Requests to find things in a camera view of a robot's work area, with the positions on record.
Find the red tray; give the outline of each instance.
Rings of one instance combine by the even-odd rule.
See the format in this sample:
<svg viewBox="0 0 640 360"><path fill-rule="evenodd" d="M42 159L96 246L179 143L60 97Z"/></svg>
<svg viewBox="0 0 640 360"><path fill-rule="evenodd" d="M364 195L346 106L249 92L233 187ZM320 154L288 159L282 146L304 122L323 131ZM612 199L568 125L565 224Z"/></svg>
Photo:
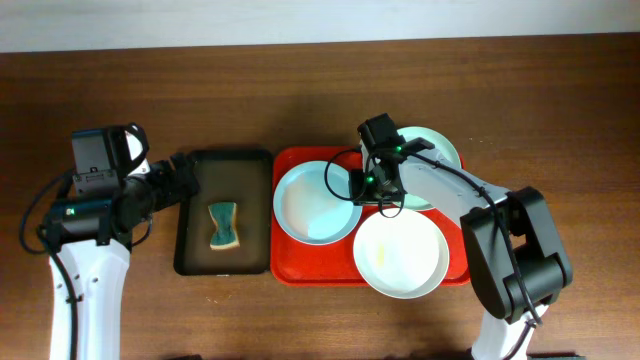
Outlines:
<svg viewBox="0 0 640 360"><path fill-rule="evenodd" d="M329 161L346 146L292 147L276 157L273 166L273 191L280 179L295 166L307 161ZM362 168L362 156L344 154L336 163L347 170ZM291 238L282 230L271 214L271 272L280 282L291 286L367 286L353 260L353 241L356 232L377 206L365 206L356 228L344 239L325 246L306 245ZM462 240L462 231L438 210L420 213L431 219L442 231L449 244L449 270L442 286L463 285L469 282L469 265Z"/></svg>

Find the white wall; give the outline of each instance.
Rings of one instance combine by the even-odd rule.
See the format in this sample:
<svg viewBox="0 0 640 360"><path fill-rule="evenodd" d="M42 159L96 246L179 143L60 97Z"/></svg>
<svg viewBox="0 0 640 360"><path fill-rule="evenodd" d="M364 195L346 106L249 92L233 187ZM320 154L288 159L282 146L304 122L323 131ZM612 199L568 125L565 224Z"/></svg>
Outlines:
<svg viewBox="0 0 640 360"><path fill-rule="evenodd" d="M0 0L0 52L640 31L640 0Z"/></svg>

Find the plate rim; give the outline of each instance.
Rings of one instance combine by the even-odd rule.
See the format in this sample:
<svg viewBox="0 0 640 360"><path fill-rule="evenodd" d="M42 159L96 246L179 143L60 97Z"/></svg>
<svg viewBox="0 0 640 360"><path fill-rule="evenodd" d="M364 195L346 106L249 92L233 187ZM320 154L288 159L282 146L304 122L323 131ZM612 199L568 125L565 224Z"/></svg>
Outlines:
<svg viewBox="0 0 640 360"><path fill-rule="evenodd" d="M462 169L462 160L460 159L460 153L458 152L458 150L456 149L455 146L453 146L453 143L451 141L449 141L449 139L447 139L446 136L442 135L441 133L428 128L428 127L424 127L424 126L405 126L403 128L398 129L398 132L400 131L428 131L428 132L432 132L434 134L437 134L438 136L441 137L441 140L444 140L447 142L447 144L451 147L451 149L453 149L454 153L455 153L455 163L454 165L456 165L458 168ZM433 210L435 209L435 207L433 205L431 205L430 202L422 199L423 201L425 201L427 204L424 206L420 206L420 207L407 207L407 205L405 204L405 208L409 209L409 210L413 210L413 211L427 211L427 210ZM400 203L399 202L395 202L394 205L400 207Z"/></svg>
<svg viewBox="0 0 640 360"><path fill-rule="evenodd" d="M330 245L333 243L336 243L342 239L344 239L345 237L347 237L347 235L349 235L350 233L353 232L353 230L358 226L358 223L360 222L360 218L362 217L362 206L353 206L353 211L351 213L351 217L349 218L349 221L347 221L347 223L345 224L345 226L342 228L347 228L347 227L351 227L351 229L346 232L344 235L338 237L335 240L330 240L327 242L321 242L321 243L317 243L317 242L307 242L305 240L300 240L298 238L296 238L291 232L288 231L288 229L286 229L284 226L282 226L282 222L284 221L284 219L281 217L281 214L276 210L276 199L282 199L282 197L284 196L284 183L283 180L286 180L288 177L292 176L290 174L292 174L294 171L300 171L299 168L302 167L313 167L313 166L317 166L322 164L323 168L326 168L328 161L324 161L324 160L312 160L312 161L307 161L307 162L303 162L301 164L298 164L296 166L294 166L293 168L289 169L278 181L278 184L276 185L276 189L273 192L273 199L272 199L272 206L273 206L273 214L276 218L276 222L278 223L278 226L280 226L280 228L282 229L282 231L285 232L285 234L287 234L287 236L289 236L290 238L292 238L295 241L298 241L302 244L305 245L311 245L311 246L325 246L325 245ZM329 171L332 172L334 171L338 176L340 177L344 177L346 175L347 177L347 181L348 181L348 176L349 176L349 172L343 168L342 166L332 163L331 166L329 167Z"/></svg>
<svg viewBox="0 0 640 360"><path fill-rule="evenodd" d="M449 265L451 264L451 254L450 254L450 251L449 251L449 244L447 243L447 238L446 238L446 237L444 236L444 234L442 233L442 230L440 229L440 227L438 227L438 225L437 225L435 222L433 222L433 220L431 220L428 216L425 216L424 214L421 214L421 213L419 213L419 212L417 212L417 211L414 211L414 210L404 209L403 211L410 211L410 212L416 213L417 215L420 215L420 216L422 216L423 218L425 218L426 220L428 220L428 221L431 223L431 225L435 226L435 228L436 228L436 229L438 229L438 233L440 234L440 237L439 237L439 238L441 238L441 239L443 240L442 242L441 242L441 241L438 241L438 250L439 250L439 251L444 250L444 252L446 253L446 256L445 256L445 257L444 257L444 259L443 259L443 261L445 261L445 263L446 263L446 264L445 264L446 266L443 266L443 267L445 268L445 270L442 272L442 274L441 274L441 275L440 275L440 274L438 274L438 281L437 281L436 285L435 285L432 289L429 289L426 293L424 293L424 294L422 294L422 295L411 296L411 297L398 296L398 295L391 295L391 294L388 294L388 293L383 292L382 290L378 289L376 286L374 286L373 284L371 284L371 283L369 282L369 280L364 276L364 274L363 274L363 273L362 273L362 271L360 270L360 266L358 266L358 260L357 260L357 258L356 258L356 245L359 243L359 242L358 242L358 233L360 232L360 230L362 229L362 226L364 226L364 224L365 224L367 221L369 221L370 219L372 219L373 217L376 217L376 216L380 216L380 217L381 217L382 215L380 214L380 212L373 213L371 216L369 216L368 218L366 218L366 219L362 222L362 224L360 224L360 227L358 228L358 231L356 232L355 237L354 237L354 239L353 239L353 247L352 247L352 251L353 251L353 262L355 263L356 268L358 269L358 273L360 274L360 276L362 276L362 278L364 279L364 281L365 281L365 282L366 282L366 283L367 283L371 288L373 288L375 291L377 291L377 292L379 292L379 293L381 293L381 294L383 294L383 295L385 295L385 296L389 296L389 297L392 297L392 298L395 298L395 299L401 299L401 300L410 300L410 299L416 299L416 298L419 298L419 297L422 297L422 296L428 295L429 293L433 292L435 289L437 289L437 288L442 284L442 281L443 281L443 280L444 280L444 278L447 276L447 272L449 271ZM440 264L440 261L441 261L440 259L441 259L441 258L443 258L443 257L442 257L442 256L438 256L438 263L436 264L436 268L434 269L434 272L431 274L431 276L429 276L429 278L427 278L427 281L431 280L431 278L436 274L436 271L437 271L437 269L438 269L438 265Z"/></svg>

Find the wooden table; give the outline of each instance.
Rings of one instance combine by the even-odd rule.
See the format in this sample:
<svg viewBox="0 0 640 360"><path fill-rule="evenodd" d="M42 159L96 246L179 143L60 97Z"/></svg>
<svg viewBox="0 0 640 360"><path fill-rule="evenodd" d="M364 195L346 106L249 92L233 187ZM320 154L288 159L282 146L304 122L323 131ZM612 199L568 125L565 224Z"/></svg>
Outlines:
<svg viewBox="0 0 640 360"><path fill-rule="evenodd" d="M157 161L224 144L355 144L382 112L447 136L480 178L546 196L575 278L531 353L640 357L640 36L597 35L0 55L0 358L48 354L49 266L17 229L73 164L73 130L135 121ZM463 351L478 334L470 285L400 301L269 273L181 277L177 217L159 213L132 255L124 359L401 357Z"/></svg>

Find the wire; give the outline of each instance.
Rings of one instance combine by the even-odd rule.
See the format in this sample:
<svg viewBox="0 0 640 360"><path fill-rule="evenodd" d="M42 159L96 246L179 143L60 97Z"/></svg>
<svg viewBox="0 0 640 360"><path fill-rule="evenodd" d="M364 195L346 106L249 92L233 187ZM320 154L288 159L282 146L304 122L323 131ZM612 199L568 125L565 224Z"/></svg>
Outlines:
<svg viewBox="0 0 640 360"><path fill-rule="evenodd" d="M536 323L534 321L532 320L525 321L524 329L522 330L522 333L520 333L520 337L518 338L518 341L516 341L516 344L513 346L509 354L507 354L507 356L504 357L502 360L513 359L518 353L518 351L520 351L520 348L524 344L524 341L527 339L527 336L529 335L529 331L535 328L536 328Z"/></svg>
<svg viewBox="0 0 640 360"><path fill-rule="evenodd" d="M60 180L64 180L64 183L60 188L60 190L58 191L58 194L56 197L60 198L64 193L68 192L68 189L70 188L70 179L71 179L71 175L73 174L73 170L74 170L73 168L68 169L67 171L65 171L55 179L51 180L47 185L45 185L38 192L38 194L36 194L36 196L33 198L33 201L27 208L27 211L25 211L24 215L22 216L22 221L20 222L19 238L20 238L20 245L22 245L22 248L29 254L32 254L32 255L39 255L44 253L49 254L51 259L53 260L53 263L58 268L58 271L60 272L62 279L64 280L65 286L67 287L67 293L69 295L69 298L67 301L71 305L71 343L70 343L69 358L71 360L76 360L76 358L78 357L78 299L76 298L76 291L73 287L73 283L71 282L71 278L69 277L69 273L67 272L67 269L65 269L64 264L62 264L62 261L60 260L58 255L54 253L53 250L51 250L51 248L49 247L49 242L47 241L46 236L43 234L43 230L44 230L43 225L39 225L36 228L36 235L38 236L38 238L40 239L40 242L42 243L43 250L32 249L27 245L24 239L24 229L26 227L27 220L29 219L29 215L31 214L33 209L36 207L38 202L40 202L42 197Z"/></svg>
<svg viewBox="0 0 640 360"><path fill-rule="evenodd" d="M73 287L73 283L71 282L71 277L69 277L67 269L64 267L64 264L62 264L58 255L49 247L47 238L41 234L41 229L39 228L37 232L42 246L58 268L58 271L64 280L64 285L67 287L67 293L69 294L67 302L71 305L71 349L69 350L69 359L76 360L78 357L78 298L76 297L76 290Z"/></svg>
<svg viewBox="0 0 640 360"><path fill-rule="evenodd" d="M31 254L31 255L40 255L40 254L44 254L44 253L47 252L46 249L36 250L36 249L31 248L29 245L27 245L27 242L24 239L24 229L27 226L27 220L29 219L29 215L31 215L31 212L36 207L38 202L40 202L40 199L42 199L42 197L56 183L58 183L58 181L63 180L65 178L67 178L67 177L70 177L72 175L72 173L73 173L73 169L69 169L69 170L65 171L64 173L62 173L61 175L59 175L58 177L56 177L55 179L51 180L47 185L45 185L42 188L42 190L40 190L40 192L38 192L38 194L36 194L36 196L33 198L33 201L31 202L31 204L27 208L27 211L25 211L24 215L22 216L22 221L20 222L20 231L18 233L18 237L20 238L20 245L22 246L24 251L28 252L29 254Z"/></svg>
<svg viewBox="0 0 640 360"><path fill-rule="evenodd" d="M359 153L360 149L359 148L352 148L352 149L346 149L346 150L342 150L339 153L333 155L333 157L327 162L327 167L324 168L324 184L327 186L327 190L329 190L329 192L337 197L340 200L344 200L344 201L354 201L354 200L358 200L362 195L364 195L366 189L367 189L367 178L366 178L366 174L369 172L369 161L371 160L371 157L377 153L377 151L373 151L371 153L369 153L369 155L367 155L367 162L365 163L365 177L362 179L362 187L360 189L360 193L357 196L348 198L345 196L341 196L336 194L335 191L333 191L333 189L331 189L331 186L329 186L329 166L331 166L331 164L342 154L346 154L348 152L355 152L355 153Z"/></svg>
<svg viewBox="0 0 640 360"><path fill-rule="evenodd" d="M458 176L459 178L464 180L467 184L469 184L475 191L478 192L478 194L480 194L480 196L482 196L487 201L487 203L489 204L489 207L491 208L491 211L494 214L495 221L498 224L498 227L500 228L500 232L502 233L502 238L504 239L505 246L507 247L507 253L509 254L509 260L511 260L511 266L513 267L513 274L515 275L516 281L518 282L518 286L520 287L520 292L522 292L522 297L524 298L527 308L531 312L531 315L533 316L533 319L535 320L536 324L542 325L542 319L540 319L540 316L538 315L538 312L536 311L535 306L533 306L533 302L531 301L531 297L529 296L527 287L525 286L524 280L522 279L522 274L520 273L520 267L518 266L516 256L513 252L513 246L511 245L511 240L509 239L509 232L507 231L507 226L504 224L504 221L502 220L498 212L498 207L493 202L493 199L491 199L489 194L487 194L487 191L483 187L473 182L473 180L471 180L465 174L461 173L460 171L454 168L451 168L447 165L442 164L440 161L431 160L422 155L408 152L408 151L403 151L403 152L409 156L413 156L417 159L420 159L426 162L427 164L431 164L436 168L440 168L442 170L445 170L447 172L450 172Z"/></svg>
<svg viewBox="0 0 640 360"><path fill-rule="evenodd" d="M387 216L384 214L384 209L382 208L383 201L384 198L378 200L378 212L380 213L380 215L382 215L382 217L386 217L387 219L393 219L394 217L397 217L402 212L402 209L404 209L404 195L402 195L402 200L400 200L400 207L398 208L398 212L393 216Z"/></svg>
<svg viewBox="0 0 640 360"><path fill-rule="evenodd" d="M138 246L140 244L142 244L143 241L147 240L147 238L149 237L149 235L151 235L151 227L153 226L153 216L150 215L149 218L147 219L147 222L149 223L149 225L147 226L147 232L144 233L144 235L140 238L140 240L134 242L131 246Z"/></svg>

